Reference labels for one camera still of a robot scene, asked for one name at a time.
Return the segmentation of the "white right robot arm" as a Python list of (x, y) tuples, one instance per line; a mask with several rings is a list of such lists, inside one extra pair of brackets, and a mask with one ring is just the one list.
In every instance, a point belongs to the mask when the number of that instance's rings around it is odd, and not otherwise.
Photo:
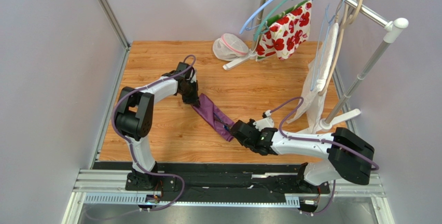
[(300, 169), (299, 180), (310, 185), (345, 179), (356, 185), (367, 185), (371, 172), (379, 167), (374, 163), (372, 145), (347, 128), (333, 133), (302, 134), (274, 127), (258, 128), (253, 119), (237, 121), (230, 134), (254, 153), (262, 156), (296, 154), (320, 158)]

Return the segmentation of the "purple cloth napkin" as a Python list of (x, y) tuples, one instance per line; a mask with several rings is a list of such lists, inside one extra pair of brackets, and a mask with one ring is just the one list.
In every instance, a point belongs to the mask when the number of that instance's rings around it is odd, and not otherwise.
[(200, 106), (193, 106), (195, 112), (204, 119), (204, 121), (210, 125), (224, 140), (230, 142), (233, 140), (233, 136), (230, 132), (223, 128), (223, 125), (214, 120), (213, 113), (216, 113), (224, 122), (232, 127), (234, 121), (224, 114), (207, 95), (201, 93), (199, 95)]

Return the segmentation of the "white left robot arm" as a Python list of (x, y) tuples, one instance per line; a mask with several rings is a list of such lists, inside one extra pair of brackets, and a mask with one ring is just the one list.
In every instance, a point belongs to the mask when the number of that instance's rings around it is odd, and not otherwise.
[(156, 170), (148, 134), (153, 126), (154, 106), (169, 96), (180, 94), (184, 104), (200, 106), (196, 69), (179, 62), (176, 70), (138, 88), (125, 87), (112, 112), (112, 127), (125, 139), (132, 157), (132, 168), (141, 176), (165, 176)]

